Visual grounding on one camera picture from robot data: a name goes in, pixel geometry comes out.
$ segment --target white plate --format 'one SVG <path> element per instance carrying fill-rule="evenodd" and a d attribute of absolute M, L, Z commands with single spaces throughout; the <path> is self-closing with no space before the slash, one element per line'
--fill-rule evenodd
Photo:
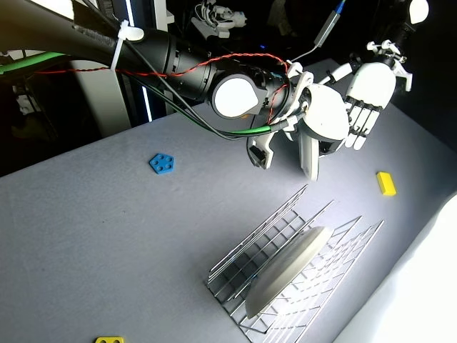
<path fill-rule="evenodd" d="M 322 250 L 333 235 L 328 227 L 316 227 L 295 237 L 268 266 L 258 273 L 246 297 L 248 318 L 257 315 Z"/>

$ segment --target yellow block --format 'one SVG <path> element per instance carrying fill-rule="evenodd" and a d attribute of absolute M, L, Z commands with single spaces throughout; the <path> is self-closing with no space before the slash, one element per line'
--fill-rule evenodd
<path fill-rule="evenodd" d="M 123 337 L 99 337 L 95 343 L 124 343 Z"/>
<path fill-rule="evenodd" d="M 376 176 L 378 177 L 379 187 L 381 188 L 383 195 L 393 197 L 397 194 L 395 184 L 393 184 L 392 175 L 384 171 L 380 171 L 376 174 Z"/>

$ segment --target dish rack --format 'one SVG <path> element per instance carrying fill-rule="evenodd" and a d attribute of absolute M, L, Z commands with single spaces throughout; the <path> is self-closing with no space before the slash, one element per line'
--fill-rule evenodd
<path fill-rule="evenodd" d="M 355 232 L 362 216 L 336 228 L 326 246 L 262 312 L 248 319 L 245 299 L 256 275 L 333 204 L 305 220 L 293 207 L 306 186 L 279 207 L 209 272 L 207 287 L 253 343 L 299 342 L 384 221 Z"/>

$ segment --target table surface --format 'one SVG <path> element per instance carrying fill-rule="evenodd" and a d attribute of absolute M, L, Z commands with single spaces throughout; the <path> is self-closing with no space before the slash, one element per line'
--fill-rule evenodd
<path fill-rule="evenodd" d="M 335 66 L 326 60 L 308 70 L 319 79 Z M 273 148 L 272 167 L 257 169 L 244 141 L 171 115 L 1 178 L 2 340 L 247 342 L 204 280 L 306 183 L 296 143 L 281 134 Z M 175 157 L 173 173 L 153 172 L 148 162 L 159 152 Z M 396 197 L 381 195 L 379 171 L 392 173 Z M 336 337 L 457 189 L 456 171 L 457 156 L 391 105 L 362 150 L 321 159 L 298 213 L 309 217 L 335 199 L 317 224 L 358 215 L 364 226 L 386 223 L 304 342 Z"/>

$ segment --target blue pentagon block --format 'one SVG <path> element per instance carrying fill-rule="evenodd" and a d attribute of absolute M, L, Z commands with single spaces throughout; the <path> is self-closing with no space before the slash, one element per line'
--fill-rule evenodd
<path fill-rule="evenodd" d="M 149 161 L 149 164 L 159 175 L 170 173 L 174 170 L 174 158 L 165 154 L 157 154 L 151 161 Z"/>

